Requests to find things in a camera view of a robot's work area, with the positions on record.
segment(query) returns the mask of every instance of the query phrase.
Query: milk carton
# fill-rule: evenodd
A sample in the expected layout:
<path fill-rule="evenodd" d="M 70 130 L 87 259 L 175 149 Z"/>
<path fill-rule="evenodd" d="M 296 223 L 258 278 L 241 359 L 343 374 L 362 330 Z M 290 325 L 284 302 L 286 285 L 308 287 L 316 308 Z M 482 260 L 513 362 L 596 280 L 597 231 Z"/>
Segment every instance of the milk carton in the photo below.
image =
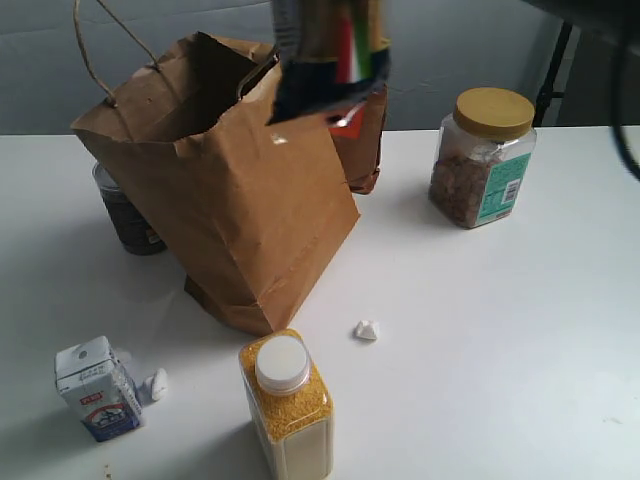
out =
<path fill-rule="evenodd" d="M 106 337 L 58 352 L 56 387 L 98 442 L 142 425 L 136 386 Z"/>

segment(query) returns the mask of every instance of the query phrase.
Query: teal label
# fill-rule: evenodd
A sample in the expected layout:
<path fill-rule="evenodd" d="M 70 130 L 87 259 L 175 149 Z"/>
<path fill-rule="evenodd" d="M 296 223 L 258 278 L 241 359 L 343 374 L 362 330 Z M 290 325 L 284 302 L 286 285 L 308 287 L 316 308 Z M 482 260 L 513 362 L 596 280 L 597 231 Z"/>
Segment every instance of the teal label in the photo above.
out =
<path fill-rule="evenodd" d="M 530 158 L 531 154 L 528 153 L 491 169 L 480 204 L 476 226 L 493 222 L 511 212 L 516 203 L 520 184 Z"/>

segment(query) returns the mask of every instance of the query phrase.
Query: white tabletop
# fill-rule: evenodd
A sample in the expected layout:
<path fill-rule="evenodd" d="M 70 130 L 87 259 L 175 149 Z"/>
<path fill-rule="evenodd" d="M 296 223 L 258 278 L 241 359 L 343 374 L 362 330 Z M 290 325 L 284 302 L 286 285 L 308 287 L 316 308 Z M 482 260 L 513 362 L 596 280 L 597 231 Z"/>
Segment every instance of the white tabletop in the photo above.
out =
<path fill-rule="evenodd" d="M 426 198 L 436 138 L 385 134 L 379 185 L 293 323 L 334 397 L 332 478 L 640 478 L 640 183 L 606 129 L 542 130 L 514 214 L 463 231 Z M 121 249 L 75 138 L 0 152 L 0 478 L 267 479 L 250 337 L 182 292 L 171 254 Z M 351 338 L 362 319 L 378 343 Z M 171 382 L 104 444 L 53 385 L 55 352 L 99 335 Z"/>

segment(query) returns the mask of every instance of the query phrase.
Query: brown paper package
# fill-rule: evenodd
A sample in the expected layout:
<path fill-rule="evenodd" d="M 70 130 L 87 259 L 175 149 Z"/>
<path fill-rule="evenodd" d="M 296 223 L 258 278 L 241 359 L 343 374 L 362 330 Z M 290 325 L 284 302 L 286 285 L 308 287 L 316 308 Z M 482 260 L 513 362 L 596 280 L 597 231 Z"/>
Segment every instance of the brown paper package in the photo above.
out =
<path fill-rule="evenodd" d="M 278 65 L 237 101 L 270 48 L 197 33 L 72 125 L 182 263 L 186 291 L 256 335 L 289 324 L 359 216 L 326 129 L 274 144 Z"/>
<path fill-rule="evenodd" d="M 380 142 L 387 113 L 387 89 L 369 96 L 358 138 L 333 135 L 349 187 L 362 195 L 373 191 L 380 175 Z"/>

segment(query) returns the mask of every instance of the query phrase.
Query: white rock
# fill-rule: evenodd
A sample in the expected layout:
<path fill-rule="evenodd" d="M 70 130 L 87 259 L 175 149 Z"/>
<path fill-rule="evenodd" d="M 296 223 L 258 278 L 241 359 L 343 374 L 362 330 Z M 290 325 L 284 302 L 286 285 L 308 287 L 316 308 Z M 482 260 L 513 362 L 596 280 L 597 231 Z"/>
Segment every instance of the white rock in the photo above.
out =
<path fill-rule="evenodd" d="M 167 377 L 167 371 L 164 368 L 159 368 L 153 375 L 151 380 L 151 400 L 157 402 L 162 400 L 169 390 L 169 380 Z"/>
<path fill-rule="evenodd" d="M 356 327 L 356 337 L 363 340 L 376 341 L 380 336 L 380 326 L 377 322 L 362 320 Z"/>

